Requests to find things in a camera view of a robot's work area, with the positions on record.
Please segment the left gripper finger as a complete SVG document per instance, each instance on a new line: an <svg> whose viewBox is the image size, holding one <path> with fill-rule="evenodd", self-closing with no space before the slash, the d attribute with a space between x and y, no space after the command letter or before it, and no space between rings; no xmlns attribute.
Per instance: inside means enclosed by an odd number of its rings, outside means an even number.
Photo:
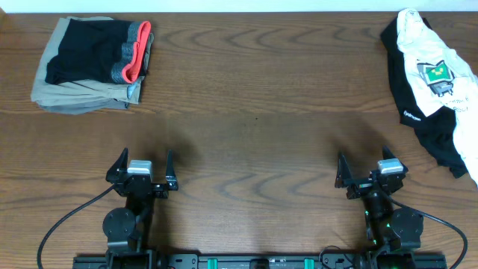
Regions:
<svg viewBox="0 0 478 269"><path fill-rule="evenodd" d="M128 149L125 148L119 158L108 169L105 180L110 183L118 182L127 173Z"/></svg>
<svg viewBox="0 0 478 269"><path fill-rule="evenodd" d="M179 189L179 184L174 170L173 165L173 151L170 149L167 153L167 165L165 178L167 181L167 187L169 191L177 191Z"/></svg>

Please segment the white printed t-shirt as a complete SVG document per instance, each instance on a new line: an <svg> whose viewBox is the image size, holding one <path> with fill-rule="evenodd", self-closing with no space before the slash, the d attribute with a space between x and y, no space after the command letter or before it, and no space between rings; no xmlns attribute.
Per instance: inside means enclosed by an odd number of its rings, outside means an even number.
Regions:
<svg viewBox="0 0 478 269"><path fill-rule="evenodd" d="M403 53L406 78L421 112L428 117L443 107L455 111L453 143L476 181L477 76L415 9L398 13L397 48Z"/></svg>

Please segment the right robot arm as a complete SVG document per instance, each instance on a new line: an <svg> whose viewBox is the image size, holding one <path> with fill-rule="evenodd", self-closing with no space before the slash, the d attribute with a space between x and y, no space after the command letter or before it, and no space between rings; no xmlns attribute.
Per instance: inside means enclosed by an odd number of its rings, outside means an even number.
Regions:
<svg viewBox="0 0 478 269"><path fill-rule="evenodd" d="M338 154L335 187L345 188L347 199L363 202L367 239L374 244L353 258L353 268L417 267L413 251L421 246L423 217L409 208L395 208L391 201L407 173L408 168L386 146L377 168L363 178L354 178L344 154Z"/></svg>

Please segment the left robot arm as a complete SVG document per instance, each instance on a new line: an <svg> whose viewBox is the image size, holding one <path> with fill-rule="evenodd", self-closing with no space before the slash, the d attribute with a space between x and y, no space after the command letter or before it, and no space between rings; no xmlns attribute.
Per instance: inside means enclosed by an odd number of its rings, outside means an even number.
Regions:
<svg viewBox="0 0 478 269"><path fill-rule="evenodd" d="M179 184L173 167L173 152L167 153L165 183L154 183L152 162L128 160L124 149L107 171L106 181L126 198L123 207L111 210L103 220L108 239L107 268L167 268L168 261L147 247L156 199L166 199Z"/></svg>

